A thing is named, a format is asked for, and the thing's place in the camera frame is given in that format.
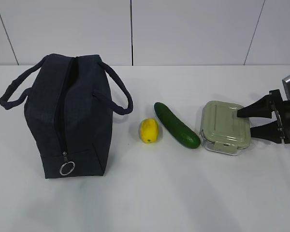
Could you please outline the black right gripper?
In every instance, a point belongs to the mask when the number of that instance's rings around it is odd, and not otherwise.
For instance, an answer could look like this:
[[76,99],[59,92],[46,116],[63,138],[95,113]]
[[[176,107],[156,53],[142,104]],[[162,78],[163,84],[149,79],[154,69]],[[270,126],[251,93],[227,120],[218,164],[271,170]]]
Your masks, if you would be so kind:
[[250,128],[252,138],[263,139],[276,144],[290,144],[290,100],[284,101],[279,89],[269,91],[255,103],[239,109],[238,118],[262,117],[272,118],[272,102],[277,120]]

